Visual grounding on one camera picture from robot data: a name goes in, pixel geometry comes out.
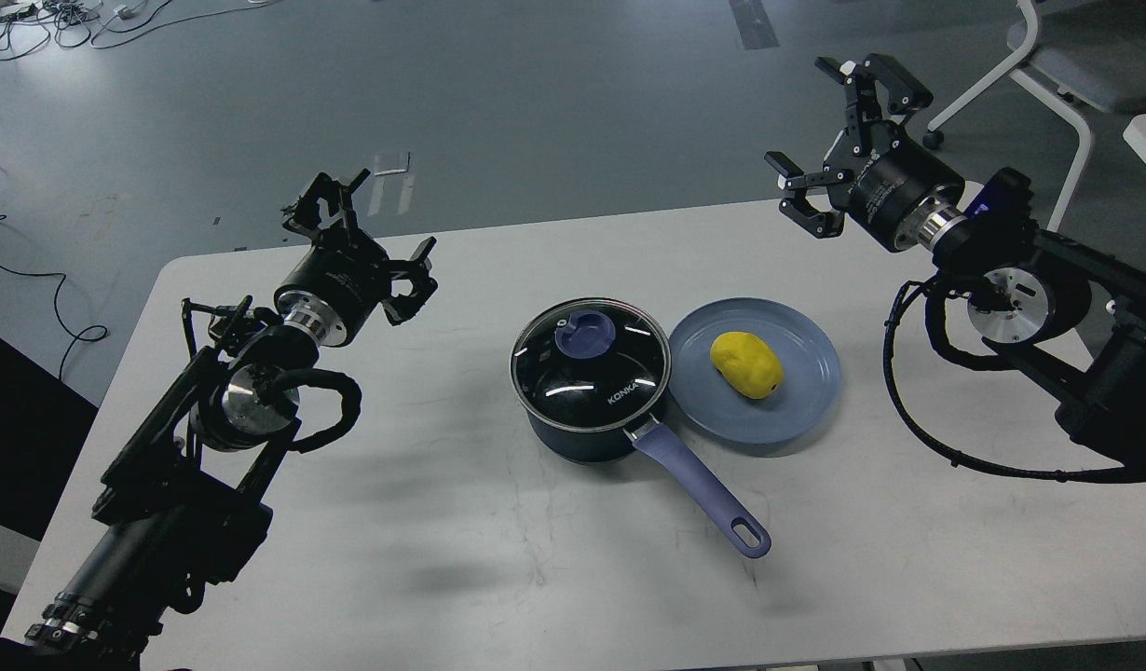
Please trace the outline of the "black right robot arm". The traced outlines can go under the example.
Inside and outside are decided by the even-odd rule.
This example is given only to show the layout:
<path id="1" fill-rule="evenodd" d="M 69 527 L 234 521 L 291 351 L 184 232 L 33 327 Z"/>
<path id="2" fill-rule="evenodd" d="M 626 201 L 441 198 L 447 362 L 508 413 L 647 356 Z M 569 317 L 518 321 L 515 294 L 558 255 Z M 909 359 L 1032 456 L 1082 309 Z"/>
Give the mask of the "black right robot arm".
<path id="1" fill-rule="evenodd" d="M 823 166 L 782 152 L 779 212 L 819 239 L 854 221 L 885 251 L 920 247 L 934 275 L 906 281 L 884 324 L 885 388 L 906 429 L 953 467 L 1055 483 L 1146 483 L 1146 273 L 1033 220 L 1031 180 L 1003 167 L 961 207 L 965 180 L 910 139 L 934 95 L 894 57 L 815 61 L 845 95 Z M 1017 371 L 1055 398 L 1055 424 L 1109 468 L 1021 469 L 945 445 L 909 415 L 895 378 L 906 310 L 925 303 L 936 355 L 973 371 Z"/>

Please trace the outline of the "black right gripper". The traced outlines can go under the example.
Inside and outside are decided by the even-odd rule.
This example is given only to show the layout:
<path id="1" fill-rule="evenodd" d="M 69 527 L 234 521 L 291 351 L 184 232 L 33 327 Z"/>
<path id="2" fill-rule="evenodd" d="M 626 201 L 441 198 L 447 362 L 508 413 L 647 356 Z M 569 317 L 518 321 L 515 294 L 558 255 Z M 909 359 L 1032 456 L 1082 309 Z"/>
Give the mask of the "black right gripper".
<path id="1" fill-rule="evenodd" d="M 822 171 L 801 169 L 777 150 L 764 153 L 784 195 L 779 212 L 821 240 L 843 232 L 847 215 L 892 253 L 917 245 L 923 202 L 952 207 L 965 180 L 900 124 L 884 123 L 884 111 L 906 124 L 931 106 L 934 94 L 898 60 L 878 52 L 845 63 L 819 56 L 814 65 L 843 87 L 845 129 L 825 153 Z M 813 188 L 823 188 L 834 210 L 814 207 L 808 200 Z"/>

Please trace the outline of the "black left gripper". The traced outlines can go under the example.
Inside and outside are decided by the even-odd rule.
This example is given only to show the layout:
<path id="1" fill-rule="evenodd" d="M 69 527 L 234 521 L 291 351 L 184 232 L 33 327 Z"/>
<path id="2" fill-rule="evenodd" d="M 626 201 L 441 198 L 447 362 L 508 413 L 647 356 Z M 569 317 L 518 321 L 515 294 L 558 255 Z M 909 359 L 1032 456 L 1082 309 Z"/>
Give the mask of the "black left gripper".
<path id="1" fill-rule="evenodd" d="M 370 239 L 353 210 L 353 194 L 370 175 L 350 182 L 319 171 L 297 199 L 280 210 L 280 226 L 313 245 L 274 293 L 278 315 L 308 331 L 317 347 L 346 347 L 380 305 L 391 326 L 413 319 L 440 284 L 431 276 L 435 237 L 419 242 L 411 256 L 391 259 Z"/>

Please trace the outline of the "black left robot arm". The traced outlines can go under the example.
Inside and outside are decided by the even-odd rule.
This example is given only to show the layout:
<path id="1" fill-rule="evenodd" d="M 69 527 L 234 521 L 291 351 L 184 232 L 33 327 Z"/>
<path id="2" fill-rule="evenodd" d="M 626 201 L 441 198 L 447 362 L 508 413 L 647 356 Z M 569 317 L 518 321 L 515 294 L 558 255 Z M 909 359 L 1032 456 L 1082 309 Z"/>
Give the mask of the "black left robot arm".
<path id="1" fill-rule="evenodd" d="M 138 670 L 165 611 L 197 611 L 266 539 L 262 497 L 286 455 L 355 428 L 359 382 L 320 368 L 321 350 L 347 347 L 377 309 L 413 319 L 438 286 L 435 238 L 395 259 L 361 229 L 368 177 L 322 171 L 283 210 L 309 247 L 269 307 L 182 302 L 189 361 L 102 475 L 91 515 L 107 531 L 0 668 Z"/>

